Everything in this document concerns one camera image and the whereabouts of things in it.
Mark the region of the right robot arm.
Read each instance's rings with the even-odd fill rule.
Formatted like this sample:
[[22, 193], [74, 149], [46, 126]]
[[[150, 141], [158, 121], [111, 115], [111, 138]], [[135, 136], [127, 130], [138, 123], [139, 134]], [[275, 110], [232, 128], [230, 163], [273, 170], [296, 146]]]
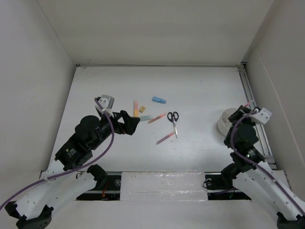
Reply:
[[253, 110], [240, 106], [228, 117], [230, 127], [224, 144], [233, 150], [233, 163], [221, 171], [220, 182], [236, 188], [264, 209], [279, 229], [305, 227], [305, 203], [274, 176], [264, 156], [255, 148], [258, 137], [254, 126], [266, 124], [272, 113], [265, 108]]

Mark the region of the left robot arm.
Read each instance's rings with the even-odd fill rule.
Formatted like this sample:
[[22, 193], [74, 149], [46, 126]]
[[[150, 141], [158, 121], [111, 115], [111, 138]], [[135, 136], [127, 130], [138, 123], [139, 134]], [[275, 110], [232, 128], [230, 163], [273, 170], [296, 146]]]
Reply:
[[94, 160], [92, 152], [109, 136], [133, 135], [140, 118], [124, 110], [112, 116], [85, 116], [74, 134], [55, 154], [40, 180], [20, 190], [28, 193], [18, 201], [9, 198], [2, 205], [9, 216], [16, 218], [19, 229], [44, 229], [54, 214], [70, 201], [91, 189], [107, 184], [108, 174]]

